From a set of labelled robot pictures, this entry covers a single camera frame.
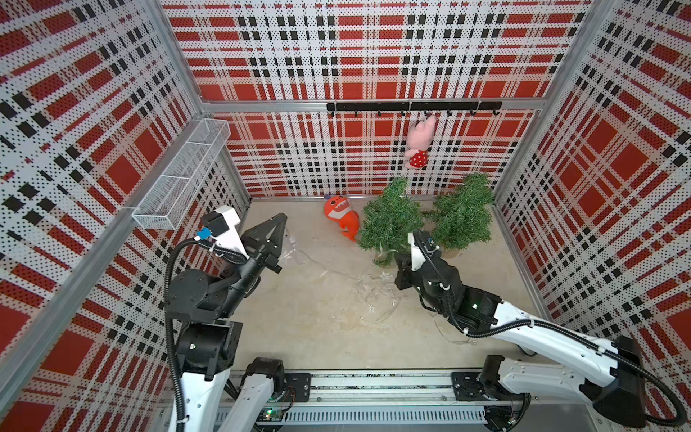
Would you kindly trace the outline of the green christmas tree wooden base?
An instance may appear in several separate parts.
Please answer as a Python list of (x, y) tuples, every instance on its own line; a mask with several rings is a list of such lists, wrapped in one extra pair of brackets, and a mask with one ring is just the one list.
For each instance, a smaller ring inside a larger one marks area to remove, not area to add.
[(363, 209), (358, 246), (374, 252), (374, 264), (387, 267), (410, 253), (408, 234), (424, 226), (421, 205), (406, 194), (408, 181), (397, 177)]

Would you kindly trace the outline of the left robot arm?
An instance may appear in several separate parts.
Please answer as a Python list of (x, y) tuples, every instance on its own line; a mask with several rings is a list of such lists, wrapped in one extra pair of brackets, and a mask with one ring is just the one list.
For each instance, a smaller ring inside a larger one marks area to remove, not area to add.
[[(236, 210), (222, 206), (203, 217), (203, 228), (178, 243), (164, 273), (167, 365), (174, 408), (171, 431), (211, 431), (229, 388), (242, 323), (232, 319), (268, 269), (276, 274), (288, 218), (279, 213), (243, 234)], [(226, 275), (190, 268), (176, 273), (178, 257), (198, 247), (228, 264)]]

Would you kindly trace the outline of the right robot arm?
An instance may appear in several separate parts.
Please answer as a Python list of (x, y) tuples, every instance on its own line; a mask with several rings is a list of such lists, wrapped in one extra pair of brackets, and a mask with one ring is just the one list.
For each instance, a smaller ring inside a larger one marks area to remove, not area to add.
[(464, 284), (458, 270), (437, 254), (399, 254), (395, 262), (397, 288), (414, 289), (424, 309), (443, 316), (467, 338), (497, 338), (556, 363), (547, 368), (488, 356), (480, 382), (492, 398), (551, 393), (584, 401), (628, 428), (687, 423), (683, 402), (644, 368), (635, 340), (595, 338), (542, 320), (498, 295)]

